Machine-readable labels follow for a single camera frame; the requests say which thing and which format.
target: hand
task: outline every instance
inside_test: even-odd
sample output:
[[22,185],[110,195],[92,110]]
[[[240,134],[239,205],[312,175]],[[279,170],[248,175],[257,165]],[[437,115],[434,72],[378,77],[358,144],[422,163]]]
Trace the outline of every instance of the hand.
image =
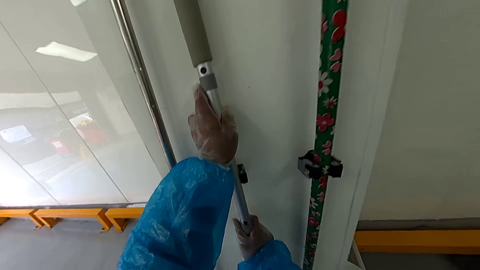
[[192,138],[200,157],[227,167],[237,152],[239,136],[233,114],[226,108],[219,118],[200,85],[193,93],[195,114],[188,117]]
[[257,216],[250,215],[250,219],[252,220],[252,232],[249,236],[241,228],[240,220],[233,219],[240,251],[245,260],[255,256],[263,245],[273,240],[272,233],[258,221]]

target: glass wall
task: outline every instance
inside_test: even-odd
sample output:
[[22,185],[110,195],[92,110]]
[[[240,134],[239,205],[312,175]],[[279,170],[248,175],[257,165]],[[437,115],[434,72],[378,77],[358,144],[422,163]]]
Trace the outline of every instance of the glass wall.
[[0,206],[145,202],[162,178],[82,2],[0,1]]

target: black plastic clip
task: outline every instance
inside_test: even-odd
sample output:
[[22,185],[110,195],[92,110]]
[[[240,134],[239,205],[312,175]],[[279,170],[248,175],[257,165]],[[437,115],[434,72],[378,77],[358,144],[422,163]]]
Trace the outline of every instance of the black plastic clip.
[[328,175],[332,178],[342,177],[342,173],[343,173],[342,161],[332,156],[332,160],[330,161],[330,166],[328,166],[327,172],[328,172]]
[[[307,176],[310,179],[320,179],[322,174],[324,173],[322,168],[313,162],[313,150],[310,150],[305,154],[303,157],[299,157],[298,159],[298,169],[299,171]],[[328,175],[337,178],[342,177],[343,172],[343,164],[342,161],[336,159],[332,156],[332,160],[330,162],[330,166],[328,166]]]
[[247,176],[247,172],[245,171],[245,166],[243,166],[243,164],[237,164],[237,169],[239,171],[240,183],[242,184],[248,183],[248,176]]

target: green floral pole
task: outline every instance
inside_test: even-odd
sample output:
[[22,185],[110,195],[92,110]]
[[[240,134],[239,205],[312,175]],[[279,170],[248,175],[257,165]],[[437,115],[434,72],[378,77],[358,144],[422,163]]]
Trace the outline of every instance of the green floral pole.
[[311,270],[313,267],[320,223],[322,221],[328,182],[327,170],[331,161],[340,88],[345,24],[347,23],[347,1],[323,0],[322,11],[314,162],[322,168],[323,174],[320,179],[312,180],[307,239],[303,256],[304,270]]

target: stainless steel frame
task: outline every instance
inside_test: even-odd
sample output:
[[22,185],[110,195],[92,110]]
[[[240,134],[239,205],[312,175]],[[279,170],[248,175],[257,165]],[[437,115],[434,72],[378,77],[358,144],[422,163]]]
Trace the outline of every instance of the stainless steel frame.
[[138,46],[138,41],[133,30],[127,6],[124,0],[110,0],[110,3],[115,18],[117,19],[123,42],[127,48],[133,71],[137,77],[145,102],[148,105],[148,110],[155,126],[156,135],[162,146],[165,158],[167,159],[168,167],[171,169],[177,164],[177,161],[175,160],[172,145],[168,139],[167,130],[163,123],[162,114],[160,113],[150,78],[148,77],[148,72],[142,58],[142,53],[140,52],[140,47]]

